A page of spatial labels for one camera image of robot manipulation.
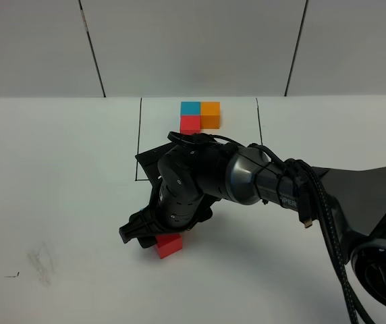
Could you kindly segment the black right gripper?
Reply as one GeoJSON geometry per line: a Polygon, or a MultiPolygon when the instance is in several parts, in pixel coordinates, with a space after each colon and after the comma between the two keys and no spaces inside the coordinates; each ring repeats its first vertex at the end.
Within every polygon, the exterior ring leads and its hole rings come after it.
{"type": "Polygon", "coordinates": [[[188,231],[197,223],[209,220],[213,216],[212,205],[211,195],[183,196],[161,182],[152,195],[150,207],[132,214],[119,228],[119,235],[125,244],[136,238],[143,249],[150,248],[157,244],[159,235],[188,231]]]}

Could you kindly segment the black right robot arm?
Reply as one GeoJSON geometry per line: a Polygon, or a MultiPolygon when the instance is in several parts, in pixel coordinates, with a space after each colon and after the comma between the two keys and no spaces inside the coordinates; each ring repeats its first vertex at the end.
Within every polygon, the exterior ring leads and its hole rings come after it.
{"type": "Polygon", "coordinates": [[[386,167],[350,171],[282,160],[259,144],[244,146],[212,134],[170,132],[169,142],[136,156],[152,186],[143,210],[119,229],[124,242],[154,246],[212,217],[212,205],[275,203],[310,227],[320,223],[352,323],[371,318],[351,287],[351,265],[362,287],[386,306],[386,167]]]}

